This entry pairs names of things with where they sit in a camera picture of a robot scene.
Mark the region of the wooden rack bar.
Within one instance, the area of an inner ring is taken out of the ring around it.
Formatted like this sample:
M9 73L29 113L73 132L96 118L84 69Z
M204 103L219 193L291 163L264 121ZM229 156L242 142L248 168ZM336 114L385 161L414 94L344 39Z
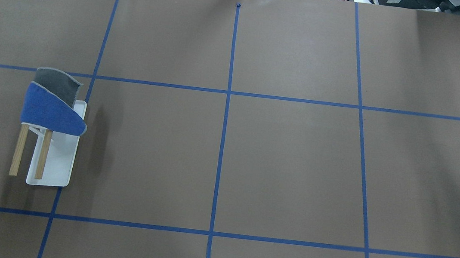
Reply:
M53 132L50 129L44 130L44 136L42 145L40 146L40 153L38 158L37 170L35 171L34 179L41 180L43 178L43 172L46 165L51 139L52 139Z
M19 167L21 164L21 159L22 159L24 148L25 148L29 129L30 129L30 126L28 124L26 123L21 124L19 136L17 139L15 151L12 156L11 166L10 166L9 173L8 173L9 176L16 177L17 174L19 173Z

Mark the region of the white rack base tray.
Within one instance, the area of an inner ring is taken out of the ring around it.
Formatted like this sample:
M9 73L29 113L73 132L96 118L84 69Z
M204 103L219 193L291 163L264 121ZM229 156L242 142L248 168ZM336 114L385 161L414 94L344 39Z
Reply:
M76 158L80 135L72 135L53 131L51 145L41 180L35 179L39 153L43 137L38 136L35 150L31 156L31 163L26 183L46 187L66 187L69 185L71 172Z

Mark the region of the rear wooden rack bar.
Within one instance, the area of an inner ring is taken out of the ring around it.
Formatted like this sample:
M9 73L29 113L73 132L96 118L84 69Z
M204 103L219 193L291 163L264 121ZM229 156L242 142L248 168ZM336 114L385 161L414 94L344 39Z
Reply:
M21 124L19 136L17 139L15 151L12 156L11 166L10 166L9 173L8 173L9 176L16 177L17 174L19 173L19 167L21 164L21 159L22 159L24 148L25 148L29 129L30 129L30 126L28 124L26 123Z

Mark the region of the blue microfiber towel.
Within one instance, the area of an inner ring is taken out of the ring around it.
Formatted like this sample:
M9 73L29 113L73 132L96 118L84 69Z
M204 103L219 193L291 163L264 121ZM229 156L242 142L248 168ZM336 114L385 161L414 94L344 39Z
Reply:
M40 67L29 83L20 113L20 123L31 124L68 135L81 136L87 130L74 104L83 83L57 68Z

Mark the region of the front wooden rack bar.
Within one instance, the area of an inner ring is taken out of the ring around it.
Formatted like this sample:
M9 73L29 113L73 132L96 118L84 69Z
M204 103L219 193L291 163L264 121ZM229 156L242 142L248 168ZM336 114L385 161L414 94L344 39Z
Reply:
M44 136L42 145L40 146L40 153L38 158L37 170L35 171L34 179L41 180L43 178L43 172L46 165L51 139L52 139L53 132L50 129L44 130Z

